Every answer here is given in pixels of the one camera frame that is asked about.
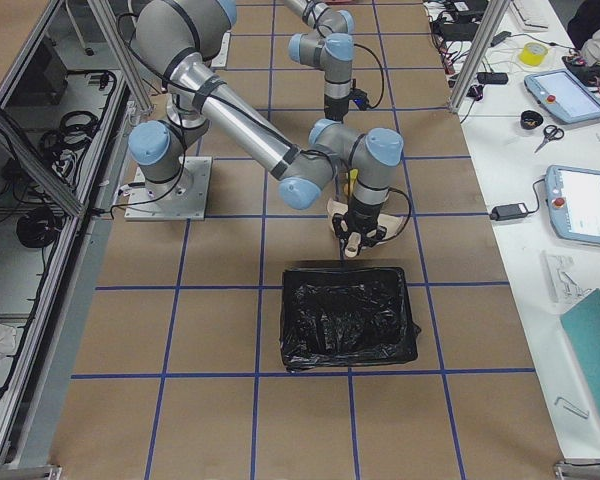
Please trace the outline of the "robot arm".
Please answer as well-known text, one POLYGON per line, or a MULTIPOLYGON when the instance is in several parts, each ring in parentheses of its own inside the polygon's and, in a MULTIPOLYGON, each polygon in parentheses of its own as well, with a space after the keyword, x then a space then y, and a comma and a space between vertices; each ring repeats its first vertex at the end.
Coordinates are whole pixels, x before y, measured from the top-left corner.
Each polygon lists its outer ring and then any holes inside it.
POLYGON ((342 122, 355 105, 361 111, 375 109, 368 94, 353 78, 355 20, 347 10, 335 10, 323 1, 286 1, 289 8, 311 28, 297 33, 288 44, 289 58, 323 73, 323 111, 328 120, 342 122))
POLYGON ((404 148, 386 128, 358 132, 343 123, 352 86, 353 17, 322 2, 292 1, 289 8, 309 27, 293 36, 290 57, 324 75, 324 112, 300 147, 248 105, 210 67, 236 23, 232 1, 153 1, 136 21, 136 59, 169 94, 161 120, 137 125, 128 147, 155 200, 190 184, 187 148, 211 126, 221 128, 279 183, 291 208, 309 208, 340 171, 355 172, 346 203, 330 201, 332 230, 349 257, 399 236, 405 221, 383 213, 404 148))

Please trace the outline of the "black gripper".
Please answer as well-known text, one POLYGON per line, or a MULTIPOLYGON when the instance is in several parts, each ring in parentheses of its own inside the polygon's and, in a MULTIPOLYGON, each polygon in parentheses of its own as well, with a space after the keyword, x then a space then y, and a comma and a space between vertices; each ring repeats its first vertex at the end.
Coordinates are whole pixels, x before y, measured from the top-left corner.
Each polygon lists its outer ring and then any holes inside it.
POLYGON ((386 227, 356 213, 335 213, 331 216, 331 225, 342 248, 371 248, 388 239, 386 227))

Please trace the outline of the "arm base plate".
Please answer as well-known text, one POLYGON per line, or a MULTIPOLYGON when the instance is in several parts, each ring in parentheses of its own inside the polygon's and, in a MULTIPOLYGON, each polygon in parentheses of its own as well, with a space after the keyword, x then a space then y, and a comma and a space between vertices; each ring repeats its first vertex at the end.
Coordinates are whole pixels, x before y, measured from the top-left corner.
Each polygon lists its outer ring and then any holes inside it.
POLYGON ((186 156, 183 163, 182 175, 162 185, 147 182, 137 167, 134 183, 140 186, 130 189, 124 218, 136 222, 204 220, 213 160, 186 156))

